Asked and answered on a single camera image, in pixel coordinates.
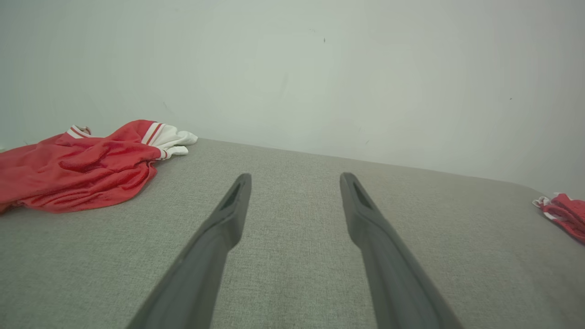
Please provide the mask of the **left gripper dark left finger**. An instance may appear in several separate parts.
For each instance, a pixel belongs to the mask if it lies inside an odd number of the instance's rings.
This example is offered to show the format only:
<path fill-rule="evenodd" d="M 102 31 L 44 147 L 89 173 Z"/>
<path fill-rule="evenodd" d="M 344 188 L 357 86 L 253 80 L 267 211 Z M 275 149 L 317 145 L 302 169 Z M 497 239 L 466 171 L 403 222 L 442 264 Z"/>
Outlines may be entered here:
<path fill-rule="evenodd" d="M 130 329 L 208 329 L 228 253 L 242 238 L 251 175 L 241 174 L 130 321 Z"/>

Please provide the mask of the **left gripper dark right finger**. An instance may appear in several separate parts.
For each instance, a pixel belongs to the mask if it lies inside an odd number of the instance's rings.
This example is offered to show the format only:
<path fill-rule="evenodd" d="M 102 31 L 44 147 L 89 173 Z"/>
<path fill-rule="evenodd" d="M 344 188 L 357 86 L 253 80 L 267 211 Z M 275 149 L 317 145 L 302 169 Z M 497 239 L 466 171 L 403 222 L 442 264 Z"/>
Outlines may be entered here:
<path fill-rule="evenodd" d="M 379 329 L 461 329 L 462 323 L 353 173 L 340 175 L 348 234 L 363 257 Z"/>

